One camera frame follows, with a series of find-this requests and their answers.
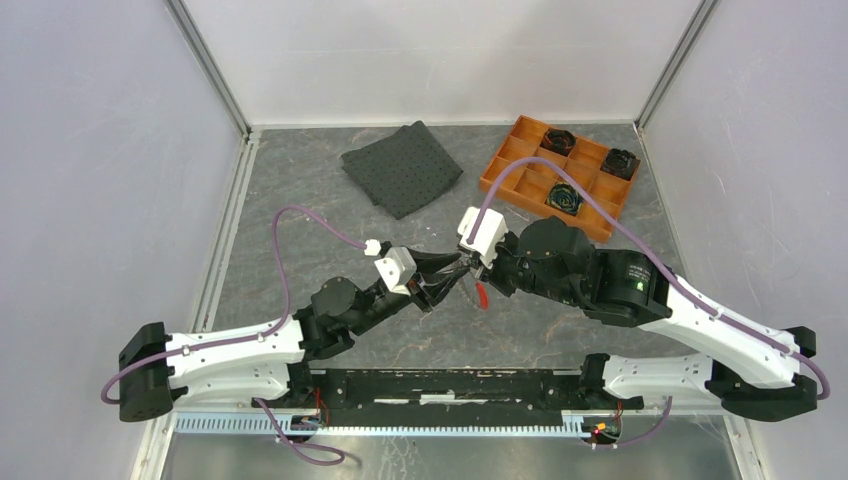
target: white wall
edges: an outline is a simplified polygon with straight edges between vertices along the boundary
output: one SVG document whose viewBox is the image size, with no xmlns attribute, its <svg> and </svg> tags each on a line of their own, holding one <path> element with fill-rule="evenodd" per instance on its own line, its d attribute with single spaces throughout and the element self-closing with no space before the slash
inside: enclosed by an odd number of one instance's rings
<svg viewBox="0 0 848 480">
<path fill-rule="evenodd" d="M 632 120 L 697 0 L 187 0 L 254 124 Z"/>
<path fill-rule="evenodd" d="M 721 2 L 646 131 L 695 284 L 818 332 L 833 397 L 757 424 L 771 478 L 844 478 L 848 4 Z"/>
<path fill-rule="evenodd" d="M 99 391 L 185 327 L 239 142 L 163 2 L 0 2 L 0 478 L 127 478 Z"/>
</svg>

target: robotic arm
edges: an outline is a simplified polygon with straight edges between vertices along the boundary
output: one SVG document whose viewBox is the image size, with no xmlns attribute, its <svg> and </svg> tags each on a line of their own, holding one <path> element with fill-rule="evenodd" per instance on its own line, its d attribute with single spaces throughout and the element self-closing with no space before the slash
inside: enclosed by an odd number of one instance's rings
<svg viewBox="0 0 848 480">
<path fill-rule="evenodd" d="M 377 281 L 360 289 L 343 277 L 328 280 L 311 305 L 289 316 L 271 335 L 263 332 L 274 322 L 202 334 L 166 335 L 162 323 L 142 327 L 121 352 L 121 369 L 165 351 L 181 350 L 182 355 L 149 362 L 120 379 L 121 420 L 154 418 L 175 403 L 249 405 L 263 398 L 280 406 L 308 405 L 314 390 L 310 360 L 350 349 L 351 333 L 362 335 L 410 304 L 432 310 L 468 273 L 506 296 L 521 290 L 579 307 L 603 324 L 659 333 L 702 352 L 656 359 L 589 355 L 567 399 L 546 400 L 551 409 L 588 409 L 599 398 L 601 404 L 637 400 L 628 405 L 640 408 L 641 397 L 665 395 L 714 400 L 732 413 L 761 421 L 816 408 L 816 383 L 800 374 L 797 359 L 698 309 L 670 288 L 642 253 L 595 249 L 585 233 L 556 217 L 534 222 L 519 237 L 491 210 L 472 244 L 469 235 L 478 213 L 474 207 L 466 211 L 458 228 L 459 251 L 450 254 L 369 240 L 365 253 L 376 257 Z M 732 313 L 697 295 L 717 311 Z M 733 315 L 791 352 L 815 354 L 815 333 L 805 327 L 775 330 Z M 246 336 L 256 339 L 228 343 Z M 224 345 L 192 348 L 210 341 Z M 553 391 L 547 386 L 543 390 Z"/>
</svg>

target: wooden tray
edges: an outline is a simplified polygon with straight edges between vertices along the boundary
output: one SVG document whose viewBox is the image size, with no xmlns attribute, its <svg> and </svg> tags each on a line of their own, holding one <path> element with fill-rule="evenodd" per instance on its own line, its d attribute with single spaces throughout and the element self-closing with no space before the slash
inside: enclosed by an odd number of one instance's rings
<svg viewBox="0 0 848 480">
<path fill-rule="evenodd" d="M 530 117 L 518 117 L 509 135 L 483 171 L 480 189 L 488 192 L 498 175 L 510 163 L 524 157 L 542 157 L 564 169 L 617 220 L 639 167 L 636 167 L 629 181 L 602 172 L 601 163 L 610 147 L 577 135 L 577 144 L 568 157 L 542 148 L 542 137 L 549 128 L 551 125 Z M 525 165 L 510 173 L 495 195 L 540 217 L 555 215 L 568 225 L 582 229 L 590 238 L 601 243 L 609 241 L 612 225 L 585 200 L 581 202 L 577 215 L 570 215 L 545 203 L 551 187 L 562 181 L 564 180 L 559 175 L 544 165 Z"/>
</svg>

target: red object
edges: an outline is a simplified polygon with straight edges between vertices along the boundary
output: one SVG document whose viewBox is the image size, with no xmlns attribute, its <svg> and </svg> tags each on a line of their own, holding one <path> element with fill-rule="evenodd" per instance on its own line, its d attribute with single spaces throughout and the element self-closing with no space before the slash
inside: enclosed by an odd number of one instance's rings
<svg viewBox="0 0 848 480">
<path fill-rule="evenodd" d="M 477 294 L 480 295 L 480 308 L 482 308 L 483 310 L 488 310 L 489 295 L 486 294 L 486 287 L 484 287 L 483 284 L 480 282 L 475 283 L 474 287 L 477 289 Z"/>
</svg>

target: dotted cloth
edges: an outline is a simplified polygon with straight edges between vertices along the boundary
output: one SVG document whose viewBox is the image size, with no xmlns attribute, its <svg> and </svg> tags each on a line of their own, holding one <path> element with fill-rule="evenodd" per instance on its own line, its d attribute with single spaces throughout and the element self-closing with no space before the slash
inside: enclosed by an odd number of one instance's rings
<svg viewBox="0 0 848 480">
<path fill-rule="evenodd" d="M 445 193 L 462 175 L 423 122 L 342 154 L 342 169 L 374 205 L 400 220 Z"/>
</svg>

